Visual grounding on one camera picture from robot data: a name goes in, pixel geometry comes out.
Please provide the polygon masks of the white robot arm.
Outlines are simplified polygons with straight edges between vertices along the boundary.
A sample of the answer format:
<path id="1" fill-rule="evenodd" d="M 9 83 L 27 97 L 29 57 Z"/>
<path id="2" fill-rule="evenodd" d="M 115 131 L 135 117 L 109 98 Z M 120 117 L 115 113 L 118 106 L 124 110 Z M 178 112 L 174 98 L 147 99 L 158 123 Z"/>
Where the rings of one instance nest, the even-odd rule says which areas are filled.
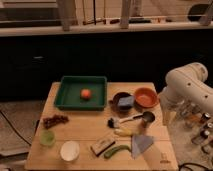
<path id="1" fill-rule="evenodd" d="M 164 125 L 169 124 L 170 112 L 186 101 L 213 114 L 213 88 L 205 84 L 207 77 L 207 68 L 198 62 L 172 69 L 166 74 L 166 86 L 159 93 Z"/>

